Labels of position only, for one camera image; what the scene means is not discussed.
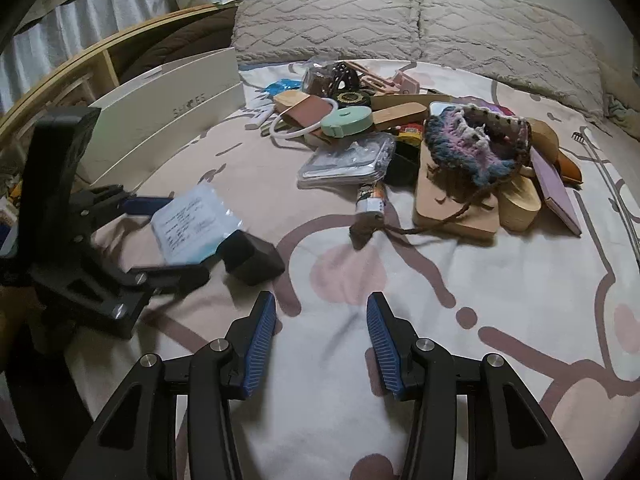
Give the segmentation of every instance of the white cable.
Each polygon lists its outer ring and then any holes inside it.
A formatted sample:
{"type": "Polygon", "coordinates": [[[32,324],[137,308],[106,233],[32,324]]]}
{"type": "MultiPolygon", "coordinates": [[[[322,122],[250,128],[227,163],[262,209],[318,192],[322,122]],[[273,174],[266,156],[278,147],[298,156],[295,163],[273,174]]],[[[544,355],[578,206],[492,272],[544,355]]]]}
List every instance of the white cable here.
{"type": "MultiPolygon", "coordinates": [[[[337,101],[334,101],[333,99],[329,99],[327,97],[323,97],[322,99],[331,104],[331,106],[333,107],[333,110],[331,110],[332,112],[335,112],[338,109],[337,101]]],[[[320,127],[320,121],[318,121],[316,124],[312,124],[308,128],[302,128],[301,130],[294,130],[293,132],[286,132],[284,134],[278,133],[276,131],[276,126],[282,120],[282,115],[286,112],[288,112],[288,110],[276,115],[276,118],[271,121],[271,124],[269,126],[269,133],[274,139],[293,139],[295,137],[301,137],[305,134],[310,134],[312,131],[317,130],[320,127]]]]}

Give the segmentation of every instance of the pink clip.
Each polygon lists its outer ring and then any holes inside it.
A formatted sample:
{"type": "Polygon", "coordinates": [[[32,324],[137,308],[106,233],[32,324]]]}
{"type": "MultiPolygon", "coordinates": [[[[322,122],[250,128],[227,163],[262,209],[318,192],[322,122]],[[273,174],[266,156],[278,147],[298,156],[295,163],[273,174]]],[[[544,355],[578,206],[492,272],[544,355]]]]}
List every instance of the pink clip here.
{"type": "Polygon", "coordinates": [[[408,76],[404,72],[396,70],[396,74],[392,81],[399,87],[401,94],[419,94],[420,83],[413,77],[408,76]]]}
{"type": "Polygon", "coordinates": [[[389,81],[388,79],[370,75],[363,75],[360,77],[360,82],[378,92],[382,92],[383,94],[397,94],[400,91],[395,83],[389,81]]]}

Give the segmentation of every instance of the pillow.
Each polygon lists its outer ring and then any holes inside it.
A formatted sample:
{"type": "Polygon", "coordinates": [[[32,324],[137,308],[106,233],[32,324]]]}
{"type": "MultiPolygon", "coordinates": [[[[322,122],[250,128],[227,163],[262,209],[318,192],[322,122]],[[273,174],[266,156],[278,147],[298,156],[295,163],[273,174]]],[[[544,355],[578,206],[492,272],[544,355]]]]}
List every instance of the pillow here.
{"type": "Polygon", "coordinates": [[[239,62],[326,55],[417,59],[415,0],[245,0],[234,27],[239,62]]]}
{"type": "Polygon", "coordinates": [[[418,0],[420,60],[461,68],[603,117],[585,32],[524,0],[418,0]]]}

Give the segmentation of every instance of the clear plastic bag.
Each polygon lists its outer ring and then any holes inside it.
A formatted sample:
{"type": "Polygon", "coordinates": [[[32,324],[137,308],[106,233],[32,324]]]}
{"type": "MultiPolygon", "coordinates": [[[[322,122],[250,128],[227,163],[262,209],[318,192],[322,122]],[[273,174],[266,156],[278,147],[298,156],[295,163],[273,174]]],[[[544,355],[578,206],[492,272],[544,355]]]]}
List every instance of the clear plastic bag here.
{"type": "Polygon", "coordinates": [[[313,56],[303,66],[305,76],[302,78],[300,89],[306,94],[318,97],[331,97],[329,88],[334,78],[334,66],[338,59],[329,56],[313,56]]]}
{"type": "Polygon", "coordinates": [[[395,148],[394,136],[384,132],[345,137],[316,150],[298,172],[298,187],[373,184],[385,176],[395,148]]]}
{"type": "Polygon", "coordinates": [[[162,256],[172,265],[199,264],[241,225],[207,182],[177,196],[151,218],[162,256]]]}

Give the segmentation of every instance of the white curtain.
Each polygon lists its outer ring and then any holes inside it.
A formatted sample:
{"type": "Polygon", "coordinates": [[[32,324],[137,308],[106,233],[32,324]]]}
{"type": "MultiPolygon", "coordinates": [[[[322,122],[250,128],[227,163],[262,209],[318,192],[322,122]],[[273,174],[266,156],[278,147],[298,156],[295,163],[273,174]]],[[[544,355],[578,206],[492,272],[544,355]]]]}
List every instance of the white curtain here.
{"type": "Polygon", "coordinates": [[[0,54],[0,113],[78,52],[174,10],[174,0],[72,0],[57,6],[14,36],[0,54]]]}

